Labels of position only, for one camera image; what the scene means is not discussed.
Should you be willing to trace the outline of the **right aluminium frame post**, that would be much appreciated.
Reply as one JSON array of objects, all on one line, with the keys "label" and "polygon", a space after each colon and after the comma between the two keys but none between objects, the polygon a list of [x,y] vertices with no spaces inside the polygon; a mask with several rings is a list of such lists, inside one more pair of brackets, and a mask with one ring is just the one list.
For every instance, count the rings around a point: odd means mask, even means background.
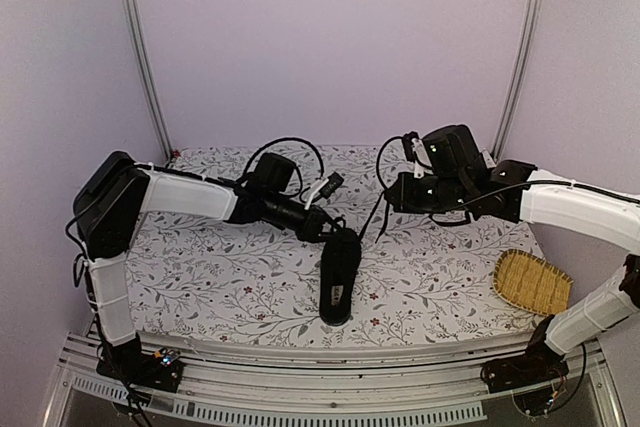
[{"label": "right aluminium frame post", "polygon": [[540,16],[543,0],[526,0],[524,19],[521,28],[518,48],[507,88],[504,106],[491,149],[494,160],[500,159],[508,143],[509,134],[514,124],[521,96],[530,52],[534,43],[536,26]]}]

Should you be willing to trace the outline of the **left aluminium frame post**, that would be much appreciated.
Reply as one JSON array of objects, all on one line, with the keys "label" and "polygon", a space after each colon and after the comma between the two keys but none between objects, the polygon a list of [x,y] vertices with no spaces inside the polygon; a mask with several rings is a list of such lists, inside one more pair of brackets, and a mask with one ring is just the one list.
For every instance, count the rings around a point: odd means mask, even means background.
[{"label": "left aluminium frame post", "polygon": [[174,149],[169,129],[160,104],[152,66],[144,38],[142,19],[137,0],[121,0],[125,13],[132,48],[139,72],[143,93],[147,102],[152,128],[165,160],[173,158]]}]

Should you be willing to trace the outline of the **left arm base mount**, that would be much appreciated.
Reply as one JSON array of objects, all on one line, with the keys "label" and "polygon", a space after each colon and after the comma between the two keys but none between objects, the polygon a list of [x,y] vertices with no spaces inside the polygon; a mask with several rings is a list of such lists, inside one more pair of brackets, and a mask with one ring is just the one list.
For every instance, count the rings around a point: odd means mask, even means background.
[{"label": "left arm base mount", "polygon": [[125,386],[170,393],[178,391],[183,371],[179,350],[164,347],[154,353],[144,353],[138,336],[119,346],[103,342],[96,368],[99,375],[118,380]]}]

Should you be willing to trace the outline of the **woven bamboo tray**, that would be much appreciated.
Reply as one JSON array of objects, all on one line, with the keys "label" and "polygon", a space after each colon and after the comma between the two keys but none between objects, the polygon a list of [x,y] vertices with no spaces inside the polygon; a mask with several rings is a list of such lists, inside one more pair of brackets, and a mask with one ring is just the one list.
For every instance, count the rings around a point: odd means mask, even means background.
[{"label": "woven bamboo tray", "polygon": [[493,271],[493,290],[508,304],[541,316],[569,307],[573,279],[555,265],[529,252],[504,251]]}]

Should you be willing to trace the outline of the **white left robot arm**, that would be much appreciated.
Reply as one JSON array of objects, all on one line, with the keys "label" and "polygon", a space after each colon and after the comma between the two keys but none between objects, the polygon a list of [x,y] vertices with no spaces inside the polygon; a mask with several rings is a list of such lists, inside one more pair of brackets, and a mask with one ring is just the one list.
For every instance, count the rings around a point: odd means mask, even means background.
[{"label": "white left robot arm", "polygon": [[267,223],[305,243],[324,243],[344,223],[286,189],[297,165],[262,155],[237,178],[213,178],[139,163],[124,151],[110,153],[73,201],[72,224],[86,258],[88,288],[100,331],[114,348],[111,366],[128,381],[148,373],[148,359],[129,342],[138,331],[131,310],[127,263],[152,215],[202,218],[231,225]]}]

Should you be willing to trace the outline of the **aluminium frame post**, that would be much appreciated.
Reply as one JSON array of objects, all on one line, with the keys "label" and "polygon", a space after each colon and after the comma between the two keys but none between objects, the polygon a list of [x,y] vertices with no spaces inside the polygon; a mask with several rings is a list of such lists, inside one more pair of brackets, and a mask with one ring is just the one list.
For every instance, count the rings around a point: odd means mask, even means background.
[{"label": "aluminium frame post", "polygon": [[139,72],[143,93],[147,102],[152,128],[165,160],[173,158],[174,149],[169,129],[160,104],[152,66],[144,38],[142,19],[137,0],[121,0],[125,13],[132,48]]},{"label": "aluminium frame post", "polygon": [[521,28],[518,48],[507,88],[504,106],[491,149],[494,160],[500,159],[508,143],[509,134],[514,124],[521,96],[530,52],[534,43],[536,26],[540,16],[543,0],[526,0],[524,19]]}]

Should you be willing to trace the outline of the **aluminium front rail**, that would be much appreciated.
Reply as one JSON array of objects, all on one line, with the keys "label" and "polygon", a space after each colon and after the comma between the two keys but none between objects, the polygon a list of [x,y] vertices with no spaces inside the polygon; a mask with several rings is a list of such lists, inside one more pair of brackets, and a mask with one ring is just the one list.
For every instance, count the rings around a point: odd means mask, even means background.
[{"label": "aluminium front rail", "polygon": [[626,426],[600,345],[567,358],[570,372],[554,409],[523,403],[541,385],[491,392],[482,365],[522,352],[524,334],[431,346],[264,347],[146,334],[145,352],[178,349],[176,393],[149,390],[155,425],[211,426]]}]

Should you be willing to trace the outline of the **black canvas sneaker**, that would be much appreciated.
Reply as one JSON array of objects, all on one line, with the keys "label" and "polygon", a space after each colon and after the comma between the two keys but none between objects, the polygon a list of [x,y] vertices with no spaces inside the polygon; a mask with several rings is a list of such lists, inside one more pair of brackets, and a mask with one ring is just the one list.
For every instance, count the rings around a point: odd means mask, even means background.
[{"label": "black canvas sneaker", "polygon": [[341,229],[324,245],[320,260],[319,315],[325,324],[340,326],[349,320],[361,259],[361,242],[352,229]]}]

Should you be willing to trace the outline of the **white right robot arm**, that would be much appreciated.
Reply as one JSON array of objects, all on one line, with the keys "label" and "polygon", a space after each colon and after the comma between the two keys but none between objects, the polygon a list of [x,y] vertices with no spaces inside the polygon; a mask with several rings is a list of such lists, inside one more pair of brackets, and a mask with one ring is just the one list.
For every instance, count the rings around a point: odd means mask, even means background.
[{"label": "white right robot arm", "polygon": [[[639,312],[639,198],[554,174],[518,160],[492,162],[465,125],[400,142],[409,172],[384,190],[398,213],[461,212],[526,223],[542,234],[552,259],[584,274],[572,305],[540,325],[517,362],[537,383],[580,343]],[[568,260],[575,255],[575,260]]]}]

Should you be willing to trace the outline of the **floral patterned table mat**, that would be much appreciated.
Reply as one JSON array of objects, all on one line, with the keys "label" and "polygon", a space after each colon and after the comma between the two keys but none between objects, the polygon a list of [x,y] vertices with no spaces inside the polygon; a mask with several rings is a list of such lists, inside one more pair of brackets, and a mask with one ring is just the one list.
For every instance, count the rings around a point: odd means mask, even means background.
[{"label": "floral patterned table mat", "polygon": [[230,225],[205,217],[151,212],[127,259],[134,326],[149,334],[245,345],[359,348],[427,345],[528,333],[539,317],[493,290],[500,255],[538,254],[526,224],[491,217],[441,227],[425,216],[386,213],[382,184],[405,169],[389,148],[324,146],[317,153],[285,143],[299,165],[292,185],[319,171],[343,185],[323,202],[363,231],[362,260],[349,320],[319,316],[322,248],[258,222]]}]

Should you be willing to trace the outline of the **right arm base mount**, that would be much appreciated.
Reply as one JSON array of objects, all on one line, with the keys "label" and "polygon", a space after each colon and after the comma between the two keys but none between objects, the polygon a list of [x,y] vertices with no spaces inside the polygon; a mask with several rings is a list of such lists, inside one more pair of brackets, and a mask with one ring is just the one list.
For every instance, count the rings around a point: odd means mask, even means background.
[{"label": "right arm base mount", "polygon": [[545,343],[545,334],[534,334],[523,353],[485,362],[480,379],[490,393],[519,389],[565,377],[569,368],[563,355]]}]

